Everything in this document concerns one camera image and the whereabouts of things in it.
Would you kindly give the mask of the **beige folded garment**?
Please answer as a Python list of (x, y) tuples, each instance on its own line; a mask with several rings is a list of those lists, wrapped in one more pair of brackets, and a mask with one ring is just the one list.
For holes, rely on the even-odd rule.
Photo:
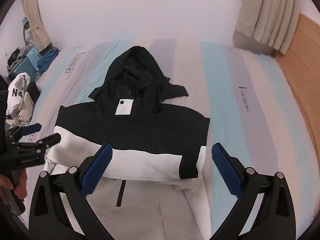
[(14, 99), (8, 97), (6, 111), (6, 123), (12, 127), (23, 126), (30, 123), (33, 116), (34, 102), (28, 92), (23, 98)]

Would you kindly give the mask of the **white and black hooded jacket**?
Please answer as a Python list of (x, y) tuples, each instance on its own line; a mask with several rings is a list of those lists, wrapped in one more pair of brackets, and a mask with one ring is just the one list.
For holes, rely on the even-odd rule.
[(115, 239), (208, 239), (202, 177), (210, 119), (167, 99), (187, 96), (134, 46), (109, 66), (91, 101), (59, 109), (48, 163), (79, 166), (103, 144), (112, 159), (88, 201)]

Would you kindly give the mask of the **white printed shirt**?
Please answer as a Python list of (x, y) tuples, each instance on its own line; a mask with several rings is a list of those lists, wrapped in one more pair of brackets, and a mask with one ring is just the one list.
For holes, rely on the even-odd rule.
[(18, 74), (10, 83), (7, 98), (7, 118), (13, 119), (20, 112), (29, 83), (30, 76), (27, 73)]

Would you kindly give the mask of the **left beige curtain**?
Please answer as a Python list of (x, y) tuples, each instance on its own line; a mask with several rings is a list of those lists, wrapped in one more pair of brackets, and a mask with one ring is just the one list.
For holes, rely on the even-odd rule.
[(52, 44), (51, 39), (43, 25), (39, 0), (21, 0), (23, 12), (29, 22), (31, 35), (39, 52), (44, 51)]

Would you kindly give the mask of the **teal suitcase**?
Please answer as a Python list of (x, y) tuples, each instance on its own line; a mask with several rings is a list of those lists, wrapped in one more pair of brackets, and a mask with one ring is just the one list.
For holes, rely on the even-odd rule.
[(25, 47), (17, 48), (8, 59), (8, 79), (13, 81), (18, 74), (27, 73), (31, 82), (36, 81), (40, 58), (41, 55), (36, 46), (29, 44)]

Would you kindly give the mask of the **beige curtain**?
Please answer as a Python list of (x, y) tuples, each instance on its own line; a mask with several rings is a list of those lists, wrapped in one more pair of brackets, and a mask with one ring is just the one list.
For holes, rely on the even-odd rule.
[(31, 35), (39, 52), (44, 51), (52, 44), (51, 39), (43, 25), (39, 0), (21, 0), (23, 12), (29, 22)]
[(275, 50), (285, 55), (298, 25), (300, 5), (301, 0), (242, 0), (234, 46), (254, 53)]

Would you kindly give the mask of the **striped bed sheet mattress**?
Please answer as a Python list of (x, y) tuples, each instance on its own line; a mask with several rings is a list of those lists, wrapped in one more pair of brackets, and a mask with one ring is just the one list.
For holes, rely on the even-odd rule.
[[(296, 233), (302, 235), (318, 212), (319, 167), (303, 115), (275, 59), (220, 44), (145, 40), (78, 45), (62, 50), (37, 86), (41, 95), (32, 122), (52, 134), (60, 106), (89, 101), (112, 61), (132, 46), (146, 48), (171, 83), (188, 96), (170, 103), (210, 118), (208, 147), (226, 151), (259, 173), (283, 172), (291, 192)], [(189, 198), (172, 185), (129, 181), (122, 206), (121, 182), (103, 179), (88, 201), (116, 239), (208, 239), (197, 228)]]

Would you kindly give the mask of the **right beige curtain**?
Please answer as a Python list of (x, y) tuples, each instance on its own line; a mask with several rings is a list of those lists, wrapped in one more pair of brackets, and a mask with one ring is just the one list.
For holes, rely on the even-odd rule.
[(301, 0), (242, 0), (234, 46), (254, 53), (275, 50), (285, 55), (298, 25), (300, 5)]

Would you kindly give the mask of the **blue folded clothes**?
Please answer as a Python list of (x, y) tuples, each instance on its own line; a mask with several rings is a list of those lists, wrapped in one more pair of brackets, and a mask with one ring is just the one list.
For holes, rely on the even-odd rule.
[(60, 50), (57, 47), (53, 47), (50, 51), (46, 52), (38, 61), (38, 73), (43, 74), (46, 72), (50, 66), (50, 64), (55, 60), (58, 56)]

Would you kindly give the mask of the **blue desk lamp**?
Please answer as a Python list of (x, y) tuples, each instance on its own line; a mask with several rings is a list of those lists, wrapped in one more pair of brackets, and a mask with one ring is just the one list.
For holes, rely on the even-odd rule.
[(22, 19), (22, 23), (23, 23), (23, 39), (24, 39), (25, 45), (27, 46), (28, 45), (28, 41), (26, 39), (25, 32), (30, 28), (30, 25), (29, 25), (29, 21), (28, 21), (28, 19), (26, 17), (24, 17)]

